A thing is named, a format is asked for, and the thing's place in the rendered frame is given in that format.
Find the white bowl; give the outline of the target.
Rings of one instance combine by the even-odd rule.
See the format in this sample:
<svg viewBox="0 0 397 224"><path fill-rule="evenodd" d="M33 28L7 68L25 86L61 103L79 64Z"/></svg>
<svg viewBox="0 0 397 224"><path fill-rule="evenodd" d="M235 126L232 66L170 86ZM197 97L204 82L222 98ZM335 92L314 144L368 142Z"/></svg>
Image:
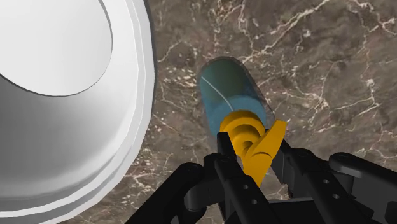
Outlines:
<svg viewBox="0 0 397 224"><path fill-rule="evenodd" d="M59 224L121 181L155 62L147 0L0 0L0 224Z"/></svg>

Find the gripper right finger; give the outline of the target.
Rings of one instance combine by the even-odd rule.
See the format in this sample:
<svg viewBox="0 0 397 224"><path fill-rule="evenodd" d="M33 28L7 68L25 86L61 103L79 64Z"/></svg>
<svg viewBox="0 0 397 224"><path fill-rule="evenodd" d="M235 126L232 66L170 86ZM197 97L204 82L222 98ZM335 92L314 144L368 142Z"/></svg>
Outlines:
<svg viewBox="0 0 397 224"><path fill-rule="evenodd" d="M277 212L300 224L397 224L397 172L349 153L328 160L304 148L281 143L272 165L288 186Z"/></svg>

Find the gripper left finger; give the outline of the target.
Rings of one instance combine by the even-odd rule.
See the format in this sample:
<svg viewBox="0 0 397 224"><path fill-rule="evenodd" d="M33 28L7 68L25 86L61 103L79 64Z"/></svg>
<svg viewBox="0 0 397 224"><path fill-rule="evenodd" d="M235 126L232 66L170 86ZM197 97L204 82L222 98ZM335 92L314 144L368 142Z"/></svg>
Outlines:
<svg viewBox="0 0 397 224"><path fill-rule="evenodd" d="M204 165L181 164L125 224L196 224L207 206L220 204L225 224L281 224L268 200L236 160L226 132Z"/></svg>

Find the blue spray bottle yellow nozzle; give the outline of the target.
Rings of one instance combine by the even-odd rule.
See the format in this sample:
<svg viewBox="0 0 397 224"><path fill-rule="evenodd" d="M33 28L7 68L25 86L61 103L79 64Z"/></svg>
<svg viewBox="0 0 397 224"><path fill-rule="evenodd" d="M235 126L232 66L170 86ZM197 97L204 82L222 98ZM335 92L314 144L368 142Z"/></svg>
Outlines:
<svg viewBox="0 0 397 224"><path fill-rule="evenodd" d="M270 119L261 93L246 67L233 57L217 57L200 71L199 89L209 130L226 132L243 171L257 185L272 164L286 133L287 123Z"/></svg>

